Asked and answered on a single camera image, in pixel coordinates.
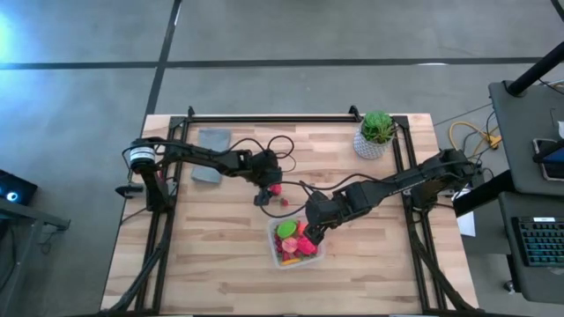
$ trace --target white paper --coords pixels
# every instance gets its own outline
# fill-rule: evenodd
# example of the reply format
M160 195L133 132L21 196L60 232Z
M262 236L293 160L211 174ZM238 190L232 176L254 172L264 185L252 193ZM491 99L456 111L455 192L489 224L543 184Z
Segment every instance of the white paper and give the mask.
M470 193L468 188L464 188L459 193L455 194L452 198L458 198L460 196L466 195ZM470 237L476 237L476 225L474 224L474 211L470 211L469 213L459 217L456 219L458 222L458 230L460 230L460 234Z
M474 211L471 211L461 217L459 217L458 229L460 229L460 234L467 235L470 237L476 237L476 225L474 225Z
M534 217L534 222L556 222L556 219L553 217Z

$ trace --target wooden tabletop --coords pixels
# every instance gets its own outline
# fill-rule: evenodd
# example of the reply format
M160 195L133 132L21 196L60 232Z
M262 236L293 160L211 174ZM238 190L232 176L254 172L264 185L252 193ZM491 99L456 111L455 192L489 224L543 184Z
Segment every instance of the wooden tabletop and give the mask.
M431 116L408 117L416 157L422 162L438 152ZM166 137L169 118L148 116L143 136ZM295 142L292 155L297 165L284 179L316 186L333 185L350 173L376 178L396 173L391 148L377 160L356 155L353 136L357 127L355 123L190 124L188 142L197 144L202 128L230 129L232 143L253 137L264 146L273 136L287 135ZM399 138L404 151L403 136ZM272 148L284 151L289 146L280 141ZM251 142L239 148L259 150ZM408 166L405 151L403 158ZM280 165L289 170L293 162L287 158ZM420 313L400 195L385 199L365 217L327 231L327 254L320 262L280 270L274 266L268 245L269 218L252 203L257 188L241 178L223 177L220 185L196 183L190 178L192 167L184 164L182 170L161 313ZM298 187L284 186L283 196L291 203L289 209L305 202ZM131 199L123 216L144 206L144 198ZM288 211L276 210L276 206L274 203L274 209L268 211ZM436 208L429 217L442 271L464 299L477 306L454 212ZM149 212L143 212L121 227L102 308L112 306L140 270L150 218ZM426 280L433 299L428 271ZM147 306L151 305L153 282L151 279Z

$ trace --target white label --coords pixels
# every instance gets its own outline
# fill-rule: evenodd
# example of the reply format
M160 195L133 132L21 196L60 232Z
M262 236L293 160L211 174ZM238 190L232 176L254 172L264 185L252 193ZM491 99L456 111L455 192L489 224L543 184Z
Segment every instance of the white label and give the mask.
M534 217L535 222L555 222L553 217Z
M155 160L155 150L147 146L132 149L130 152L130 162L134 159Z

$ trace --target potted plant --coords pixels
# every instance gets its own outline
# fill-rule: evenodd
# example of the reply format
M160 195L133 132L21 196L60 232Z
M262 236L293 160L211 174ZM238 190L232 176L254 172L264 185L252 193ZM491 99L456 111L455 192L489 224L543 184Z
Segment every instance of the potted plant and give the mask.
M354 135L354 150L364 159L378 159L390 147L395 131L388 114L368 113Z

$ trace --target black stand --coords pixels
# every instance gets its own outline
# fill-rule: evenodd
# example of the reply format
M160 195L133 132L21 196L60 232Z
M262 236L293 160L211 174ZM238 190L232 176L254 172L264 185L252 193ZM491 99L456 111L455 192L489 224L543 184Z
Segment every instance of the black stand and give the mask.
M0 199L0 213L7 216L10 220L17 222L18 225L28 225L29 233L20 242L20 252L17 253L16 266L11 273L8 284L5 286L4 294L0 301L0 316L12 316L12 301L19 294L24 283L25 272L29 263L32 247L40 243L41 231L44 225L53 225L57 231L65 231L69 228L71 221L60 217L49 215L45 212L34 210L30 207L10 203Z
M537 80L542 78L562 61L564 61L564 42L550 51L550 53L538 61L538 63L532 65L529 70L525 71L525 73L511 83L511 85L506 86L508 93L514 97L519 97L527 88L535 84Z
M515 192L509 170L493 177L490 181L460 196L453 202L456 217L461 217L479 206L497 199L501 192Z

